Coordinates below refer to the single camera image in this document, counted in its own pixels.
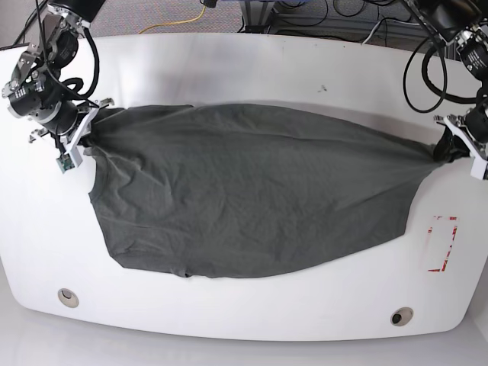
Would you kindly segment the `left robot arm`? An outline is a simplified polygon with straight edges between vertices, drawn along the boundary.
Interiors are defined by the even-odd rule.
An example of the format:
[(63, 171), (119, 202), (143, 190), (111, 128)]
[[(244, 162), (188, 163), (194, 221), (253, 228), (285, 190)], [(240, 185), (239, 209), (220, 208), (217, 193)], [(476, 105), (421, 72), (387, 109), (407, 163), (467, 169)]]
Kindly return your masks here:
[[(426, 38), (414, 53), (429, 43), (421, 65), (421, 77), (438, 102), (421, 110), (410, 101), (406, 77), (413, 58), (403, 72), (403, 95), (416, 112), (428, 114), (444, 101), (468, 106), (462, 115), (435, 116), (434, 121), (445, 130), (434, 150), (434, 159), (453, 162), (471, 157), (470, 175), (487, 179), (487, 3), (482, 1), (402, 1), (412, 18), (426, 32)], [(458, 60), (479, 83), (473, 97), (448, 93), (447, 58)]]

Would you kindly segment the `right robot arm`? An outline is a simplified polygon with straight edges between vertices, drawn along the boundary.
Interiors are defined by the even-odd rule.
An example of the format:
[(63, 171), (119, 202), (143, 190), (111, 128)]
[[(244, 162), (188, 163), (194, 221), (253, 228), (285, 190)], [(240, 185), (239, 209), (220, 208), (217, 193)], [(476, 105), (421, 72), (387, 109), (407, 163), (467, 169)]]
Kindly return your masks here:
[[(100, 56), (90, 32), (102, 1), (41, 1), (27, 19), (36, 24), (39, 40), (20, 55), (10, 80), (2, 89), (10, 113), (39, 124), (30, 141), (51, 136), (59, 151), (62, 170), (81, 165), (80, 141), (91, 132), (91, 122), (102, 108), (113, 104), (110, 98), (92, 101), (100, 76)], [(79, 51), (79, 37), (88, 41), (94, 57), (90, 86), (82, 92), (80, 78), (62, 80), (61, 73)]]

